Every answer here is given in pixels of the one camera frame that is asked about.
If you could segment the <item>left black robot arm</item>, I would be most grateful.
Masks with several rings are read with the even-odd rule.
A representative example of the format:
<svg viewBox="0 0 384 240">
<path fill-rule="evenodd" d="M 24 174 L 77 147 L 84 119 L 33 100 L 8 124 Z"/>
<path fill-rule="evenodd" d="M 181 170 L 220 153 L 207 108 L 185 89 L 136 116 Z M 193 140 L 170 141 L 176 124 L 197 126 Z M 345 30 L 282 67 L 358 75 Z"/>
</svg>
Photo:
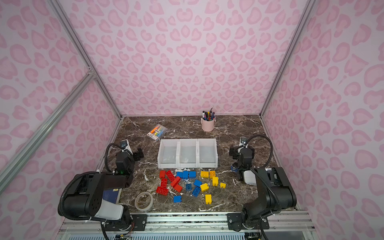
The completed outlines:
<svg viewBox="0 0 384 240">
<path fill-rule="evenodd" d="M 128 188 L 134 179 L 135 163 L 144 158 L 141 147 L 133 152 L 126 146 L 110 143 L 104 162 L 105 172 L 77 174 L 63 190 L 58 214 L 73 221 L 96 221 L 107 231 L 131 231 L 135 223 L 128 206 L 103 199 L 106 190 Z"/>
</svg>

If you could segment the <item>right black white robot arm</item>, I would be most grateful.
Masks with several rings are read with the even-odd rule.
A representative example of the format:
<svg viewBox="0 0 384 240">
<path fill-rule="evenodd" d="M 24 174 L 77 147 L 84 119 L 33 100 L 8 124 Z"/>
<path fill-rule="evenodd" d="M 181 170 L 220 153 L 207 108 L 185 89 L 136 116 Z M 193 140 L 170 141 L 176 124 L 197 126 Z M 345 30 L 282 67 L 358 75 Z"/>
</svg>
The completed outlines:
<svg viewBox="0 0 384 240">
<path fill-rule="evenodd" d="M 244 204 L 240 213 L 227 214 L 228 228 L 236 232 L 268 230 L 269 216 L 297 204 L 297 196 L 284 169 L 253 167 L 254 152 L 253 148 L 244 146 L 232 146 L 229 150 L 229 155 L 236 160 L 234 167 L 238 170 L 239 179 L 246 183 L 253 178 L 258 191 L 256 199 Z"/>
</svg>

